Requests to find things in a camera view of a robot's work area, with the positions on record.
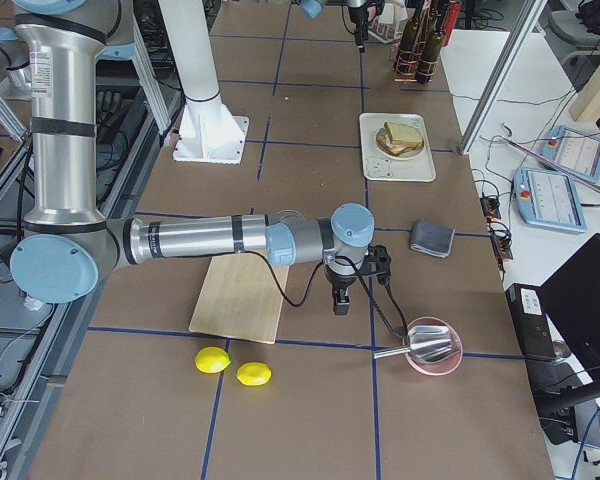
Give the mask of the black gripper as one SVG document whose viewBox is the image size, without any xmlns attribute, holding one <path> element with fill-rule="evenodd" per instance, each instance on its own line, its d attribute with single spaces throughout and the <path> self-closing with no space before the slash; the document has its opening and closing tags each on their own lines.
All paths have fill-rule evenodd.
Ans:
<svg viewBox="0 0 600 480">
<path fill-rule="evenodd" d="M 365 52 L 365 32 L 368 25 L 383 13 L 382 0 L 348 0 L 348 13 L 354 24 L 356 46 L 360 53 Z"/>
<path fill-rule="evenodd" d="M 366 249 L 345 247 L 326 266 L 326 278 L 331 283 L 333 313 L 346 316 L 350 308 L 348 288 L 356 280 L 376 277 L 389 290 L 391 285 L 391 256 L 383 245 L 370 245 Z"/>
</svg>

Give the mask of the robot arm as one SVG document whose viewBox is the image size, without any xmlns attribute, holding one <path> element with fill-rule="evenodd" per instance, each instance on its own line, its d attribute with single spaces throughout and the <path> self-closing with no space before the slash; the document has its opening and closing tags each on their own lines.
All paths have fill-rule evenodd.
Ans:
<svg viewBox="0 0 600 480">
<path fill-rule="evenodd" d="M 271 266 L 315 262 L 334 311 L 348 287 L 387 278 L 390 258 L 372 242 L 374 219 L 348 203 L 328 218 L 293 211 L 193 221 L 110 220 L 96 205 L 96 62 L 135 52 L 129 1 L 18 1 L 15 26 L 29 48 L 35 203 L 9 263 L 17 286 L 53 304 L 89 294 L 114 270 L 151 259 L 249 253 Z"/>
<path fill-rule="evenodd" d="M 301 0 L 295 1 L 300 10 L 315 19 L 326 8 L 327 1 Z M 345 30 L 354 37 L 355 45 L 360 53 L 365 52 L 365 42 L 369 38 L 369 26 L 373 20 L 383 13 L 383 0 L 346 0 L 338 1 L 341 6 L 342 21 Z"/>
</svg>

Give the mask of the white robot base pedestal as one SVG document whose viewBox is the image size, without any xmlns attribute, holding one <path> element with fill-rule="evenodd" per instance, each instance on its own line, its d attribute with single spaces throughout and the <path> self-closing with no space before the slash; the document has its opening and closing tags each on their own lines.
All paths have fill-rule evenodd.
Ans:
<svg viewBox="0 0 600 480">
<path fill-rule="evenodd" d="M 200 1 L 165 1 L 165 26 L 185 97 L 173 158 L 180 162 L 238 164 L 249 119 L 223 103 Z"/>
</svg>

